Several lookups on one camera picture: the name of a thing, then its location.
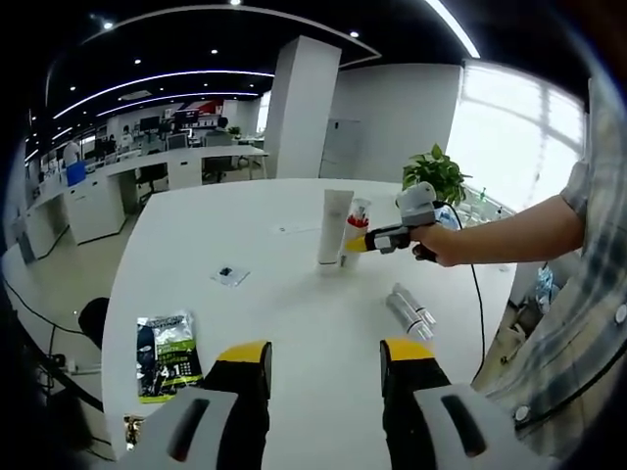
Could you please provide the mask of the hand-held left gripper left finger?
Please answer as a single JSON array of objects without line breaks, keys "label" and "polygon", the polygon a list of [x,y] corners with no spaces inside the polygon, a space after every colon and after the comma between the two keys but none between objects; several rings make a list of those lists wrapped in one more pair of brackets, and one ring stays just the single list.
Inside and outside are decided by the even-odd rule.
[{"label": "hand-held left gripper left finger", "polygon": [[272,343],[227,349],[199,387],[144,421],[121,469],[260,469],[270,427]]}]

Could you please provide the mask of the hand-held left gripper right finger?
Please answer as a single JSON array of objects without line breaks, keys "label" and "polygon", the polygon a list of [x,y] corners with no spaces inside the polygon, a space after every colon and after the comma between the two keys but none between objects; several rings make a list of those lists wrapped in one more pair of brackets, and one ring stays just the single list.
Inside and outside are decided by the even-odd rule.
[{"label": "hand-held left gripper right finger", "polygon": [[452,383],[435,355],[404,338],[380,342],[382,425],[394,469],[525,469],[537,455],[511,419],[467,384]]}]

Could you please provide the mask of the person's right hand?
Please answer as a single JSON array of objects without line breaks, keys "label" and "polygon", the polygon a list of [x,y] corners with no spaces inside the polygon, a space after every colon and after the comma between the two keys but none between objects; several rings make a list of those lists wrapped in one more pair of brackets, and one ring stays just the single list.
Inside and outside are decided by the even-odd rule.
[{"label": "person's right hand", "polygon": [[451,230],[440,224],[425,225],[410,232],[416,260],[431,260],[444,267],[471,263],[471,246],[464,230]]}]

